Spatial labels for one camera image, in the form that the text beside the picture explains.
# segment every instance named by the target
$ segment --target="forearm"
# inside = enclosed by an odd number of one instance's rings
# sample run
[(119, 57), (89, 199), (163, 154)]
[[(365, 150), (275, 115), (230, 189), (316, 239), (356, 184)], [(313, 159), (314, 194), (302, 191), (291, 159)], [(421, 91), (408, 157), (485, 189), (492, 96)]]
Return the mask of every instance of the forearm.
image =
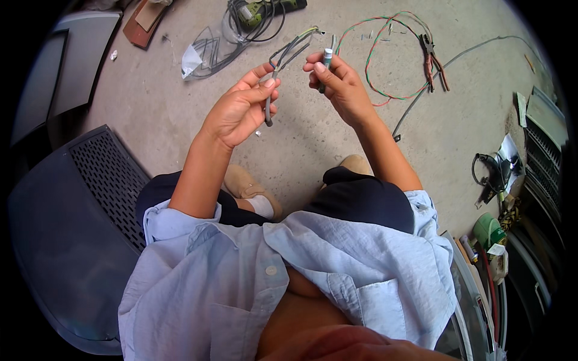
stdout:
[(195, 218), (213, 218), (232, 149), (201, 128), (189, 148), (169, 208)]
[(354, 129), (377, 178), (397, 185), (404, 192), (423, 189), (416, 172), (378, 116)]

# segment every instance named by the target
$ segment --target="hand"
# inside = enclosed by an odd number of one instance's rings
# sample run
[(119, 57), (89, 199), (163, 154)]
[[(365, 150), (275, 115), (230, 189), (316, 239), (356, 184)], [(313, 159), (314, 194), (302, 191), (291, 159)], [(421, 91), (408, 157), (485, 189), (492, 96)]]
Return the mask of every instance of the hand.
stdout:
[(307, 57), (303, 70), (313, 71), (309, 75), (309, 87), (317, 89), (320, 81), (325, 84), (325, 96), (331, 101), (341, 119), (353, 128), (377, 118), (377, 113), (357, 72), (335, 54), (331, 58), (333, 73), (320, 63), (322, 60), (322, 52)]
[[(273, 66), (267, 62), (245, 74), (215, 103), (201, 130), (230, 150), (243, 143), (265, 121), (266, 99), (271, 96), (273, 102), (279, 97), (275, 88), (281, 84), (280, 79), (259, 83), (270, 72)], [(271, 116), (275, 113), (277, 107), (271, 104)]]

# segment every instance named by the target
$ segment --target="tan shoe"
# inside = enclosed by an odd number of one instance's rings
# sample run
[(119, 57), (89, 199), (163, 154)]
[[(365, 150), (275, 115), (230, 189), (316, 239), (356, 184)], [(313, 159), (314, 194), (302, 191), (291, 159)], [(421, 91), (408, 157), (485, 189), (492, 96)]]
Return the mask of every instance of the tan shoe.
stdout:
[(265, 188), (247, 170), (237, 164), (229, 164), (225, 173), (225, 187), (238, 199), (253, 198), (262, 195), (269, 200), (273, 207), (273, 219), (279, 219), (283, 213), (281, 205), (271, 192)]
[(367, 163), (364, 157), (358, 154), (352, 154), (345, 158), (343, 162), (341, 162), (340, 166), (345, 167), (354, 173), (370, 175), (371, 168), (369, 167), (369, 163)]

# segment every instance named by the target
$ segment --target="fingernail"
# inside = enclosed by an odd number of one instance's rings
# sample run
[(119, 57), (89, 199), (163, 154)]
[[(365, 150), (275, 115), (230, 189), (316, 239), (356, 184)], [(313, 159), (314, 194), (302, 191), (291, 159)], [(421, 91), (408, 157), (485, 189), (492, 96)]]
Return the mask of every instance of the fingernail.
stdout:
[(315, 68), (315, 70), (316, 70), (318, 73), (323, 73), (324, 71), (327, 70), (327, 68), (325, 67), (325, 65), (323, 65), (323, 64), (320, 63), (320, 62), (316, 62), (315, 65), (313, 65), (313, 67)]

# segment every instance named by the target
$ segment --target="power tool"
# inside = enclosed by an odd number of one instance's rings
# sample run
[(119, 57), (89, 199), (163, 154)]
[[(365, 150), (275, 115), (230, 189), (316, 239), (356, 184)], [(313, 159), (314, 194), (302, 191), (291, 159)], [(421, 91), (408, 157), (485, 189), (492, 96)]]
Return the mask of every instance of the power tool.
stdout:
[(250, 32), (264, 21), (265, 17), (273, 14), (273, 7), (275, 7), (275, 16), (282, 15), (282, 7), (285, 7), (285, 13), (290, 13), (304, 9), (307, 6), (307, 0), (261, 0), (251, 3), (241, 0), (235, 2), (235, 5), (243, 30)]

